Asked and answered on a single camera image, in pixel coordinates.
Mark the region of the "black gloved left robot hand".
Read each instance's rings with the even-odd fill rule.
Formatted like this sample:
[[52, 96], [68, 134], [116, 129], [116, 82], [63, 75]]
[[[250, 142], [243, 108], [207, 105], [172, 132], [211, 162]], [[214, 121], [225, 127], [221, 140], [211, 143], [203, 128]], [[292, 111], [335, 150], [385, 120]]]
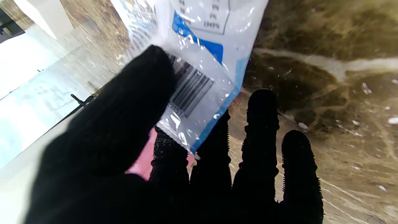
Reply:
[[191, 175], [187, 150], [156, 128], [149, 180], [126, 171], [168, 105], [178, 77], [166, 52], [151, 45], [127, 64], [44, 149], [25, 224], [321, 224], [324, 208], [310, 142], [298, 130], [282, 145], [278, 174], [277, 99], [258, 89], [248, 101], [243, 161], [231, 180], [225, 112], [197, 150]]

